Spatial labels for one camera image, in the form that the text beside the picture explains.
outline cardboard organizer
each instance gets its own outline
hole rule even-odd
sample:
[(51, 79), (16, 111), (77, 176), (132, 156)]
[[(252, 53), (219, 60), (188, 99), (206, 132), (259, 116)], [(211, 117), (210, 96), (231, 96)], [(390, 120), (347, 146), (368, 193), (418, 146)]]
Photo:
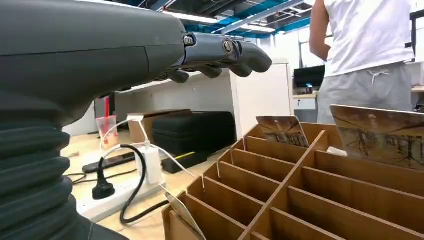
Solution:
[[(207, 240), (424, 239), (424, 171), (327, 153), (336, 126), (302, 123), (309, 148), (256, 126), (178, 198)], [(167, 240), (201, 240), (168, 206)]]

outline white charger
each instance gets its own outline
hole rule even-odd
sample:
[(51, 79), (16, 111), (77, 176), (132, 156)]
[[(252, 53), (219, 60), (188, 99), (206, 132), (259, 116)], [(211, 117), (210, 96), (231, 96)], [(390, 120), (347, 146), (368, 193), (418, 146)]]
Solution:
[[(157, 184), (161, 182), (162, 176), (162, 166), (161, 158), (159, 156), (159, 150), (154, 147), (142, 146), (138, 150), (143, 155), (146, 162), (146, 178), (148, 184)], [(140, 157), (135, 155), (135, 163), (137, 164), (138, 175), (143, 175), (143, 166)]]

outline black case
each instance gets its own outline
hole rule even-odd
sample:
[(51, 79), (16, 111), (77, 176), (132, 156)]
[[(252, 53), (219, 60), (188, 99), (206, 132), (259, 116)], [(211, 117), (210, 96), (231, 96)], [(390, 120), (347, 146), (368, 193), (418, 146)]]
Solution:
[(153, 122), (156, 145), (171, 154), (218, 151), (236, 141), (230, 112), (188, 112), (166, 115)]
[[(211, 156), (214, 152), (215, 151), (198, 151), (192, 155), (177, 159), (177, 161), (184, 168), (188, 169), (195, 165), (206, 162), (209, 156)], [(182, 169), (174, 161), (172, 161), (171, 158), (162, 160), (161, 165), (162, 169), (170, 174), (176, 174), (182, 171)]]

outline wooden desk surface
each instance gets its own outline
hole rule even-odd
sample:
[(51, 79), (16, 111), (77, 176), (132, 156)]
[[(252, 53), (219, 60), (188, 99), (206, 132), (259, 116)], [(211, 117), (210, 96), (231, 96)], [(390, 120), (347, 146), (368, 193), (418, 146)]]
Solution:
[[(62, 150), (62, 156), (69, 156), (72, 153), (79, 152), (79, 156), (70, 158), (70, 168), (65, 172), (65, 174), (75, 174), (81, 173), (82, 167), (84, 165), (83, 159), (87, 157), (87, 154), (90, 154), (99, 149), (100, 140), (97, 139), (98, 135), (81, 135), (71, 137), (70, 144), (68, 147)], [(129, 132), (119, 132), (119, 143), (131, 143)], [(213, 163), (215, 163), (218, 157), (222, 154), (222, 151), (218, 152), (211, 156), (208, 161), (199, 164), (197, 166), (191, 167), (190, 172), (196, 176), (201, 176), (202, 173), (207, 170)], [(128, 172), (132, 169), (136, 169), (135, 162), (129, 162), (120, 166), (115, 166), (104, 171), (105, 176), (111, 176), (114, 174)], [(194, 178), (187, 173), (181, 171), (176, 174), (169, 174), (163, 172), (166, 179), (166, 188), (170, 190), (174, 195), (179, 194), (182, 191), (187, 189), (187, 186), (194, 180)], [(120, 183), (127, 180), (138, 178), (137, 172), (131, 174), (114, 177), (108, 180), (110, 183), (118, 186)], [(96, 174), (91, 173), (87, 176), (87, 180), (96, 179)], [(81, 183), (73, 187), (72, 194), (78, 200), (83, 198), (90, 197), (92, 194), (92, 189), (96, 185), (96, 182), (87, 182)], [(165, 195), (163, 191), (157, 192), (148, 198), (131, 205), (131, 207), (126, 212), (126, 218), (135, 216), (144, 210), (150, 208), (151, 206), (165, 200)], [(117, 212), (100, 222), (98, 224), (112, 229), (116, 232), (120, 232), (122, 235), (126, 236), (131, 240), (164, 240), (164, 226), (162, 220), (162, 209), (158, 209), (151, 214), (145, 216), (141, 220), (131, 223), (130, 225), (122, 225), (119, 221), (120, 212)]]

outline red straw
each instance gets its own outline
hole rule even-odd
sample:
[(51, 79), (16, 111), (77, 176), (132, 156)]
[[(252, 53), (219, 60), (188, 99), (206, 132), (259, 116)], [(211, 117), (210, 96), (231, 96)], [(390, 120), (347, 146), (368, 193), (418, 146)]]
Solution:
[[(103, 134), (106, 134), (108, 132), (108, 129), (109, 129), (109, 126), (108, 126), (108, 118), (109, 118), (109, 115), (110, 115), (109, 104), (110, 104), (109, 97), (107, 96), (104, 99), (104, 125), (103, 125)], [(108, 144), (108, 139), (107, 138), (104, 139), (104, 144)]]
[(106, 99), (104, 100), (104, 116), (107, 118), (110, 115), (109, 112), (109, 97), (107, 96)]

